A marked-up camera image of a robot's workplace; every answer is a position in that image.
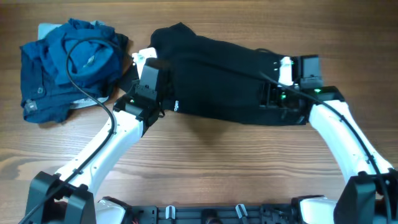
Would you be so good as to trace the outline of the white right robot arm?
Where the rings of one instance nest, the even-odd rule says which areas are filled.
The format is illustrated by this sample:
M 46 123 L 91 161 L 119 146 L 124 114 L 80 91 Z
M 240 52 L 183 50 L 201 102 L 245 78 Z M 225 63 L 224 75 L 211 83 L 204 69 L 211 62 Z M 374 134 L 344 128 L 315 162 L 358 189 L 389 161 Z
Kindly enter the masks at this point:
M 275 55 L 260 74 L 269 84 L 265 106 L 299 112 L 323 138 L 345 180 L 338 200 L 293 199 L 297 222 L 397 223 L 397 170 L 356 124 L 337 87 L 323 84 L 318 56 Z

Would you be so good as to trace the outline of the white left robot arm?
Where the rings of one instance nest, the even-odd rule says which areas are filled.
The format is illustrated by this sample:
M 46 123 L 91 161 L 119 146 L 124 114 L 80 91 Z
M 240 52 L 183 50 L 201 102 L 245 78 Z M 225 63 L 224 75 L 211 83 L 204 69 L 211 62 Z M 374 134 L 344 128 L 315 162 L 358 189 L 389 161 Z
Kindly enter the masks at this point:
M 160 92 L 162 68 L 156 58 L 141 64 L 139 79 L 108 110 L 109 119 L 100 132 L 72 161 L 50 175 L 39 172 L 29 187 L 21 223 L 129 223 L 129 205 L 95 195 L 120 157 L 162 115 Z

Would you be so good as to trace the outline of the black t-shirt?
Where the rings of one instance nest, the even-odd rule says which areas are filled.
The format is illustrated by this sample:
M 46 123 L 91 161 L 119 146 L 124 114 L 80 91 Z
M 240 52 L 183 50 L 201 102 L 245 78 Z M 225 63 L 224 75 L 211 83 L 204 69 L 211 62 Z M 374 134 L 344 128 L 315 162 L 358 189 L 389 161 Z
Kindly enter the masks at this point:
M 163 63 L 163 110 L 266 126 L 304 125 L 305 113 L 261 109 L 262 86 L 279 79 L 283 55 L 197 35 L 183 23 L 157 29 L 150 46 Z

